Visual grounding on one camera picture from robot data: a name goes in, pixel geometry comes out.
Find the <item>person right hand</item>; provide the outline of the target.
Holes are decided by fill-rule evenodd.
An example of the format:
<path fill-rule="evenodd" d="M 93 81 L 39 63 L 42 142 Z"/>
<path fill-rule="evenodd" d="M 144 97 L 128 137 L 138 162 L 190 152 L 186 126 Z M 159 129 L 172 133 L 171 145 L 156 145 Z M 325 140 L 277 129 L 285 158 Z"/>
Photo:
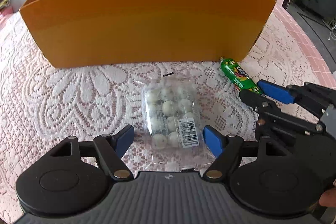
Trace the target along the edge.
<path fill-rule="evenodd" d="M 326 224 L 335 224 L 335 207 L 336 207 L 336 188 L 335 181 L 333 188 L 327 190 L 319 199 L 319 204 L 325 209 L 320 222 Z"/>

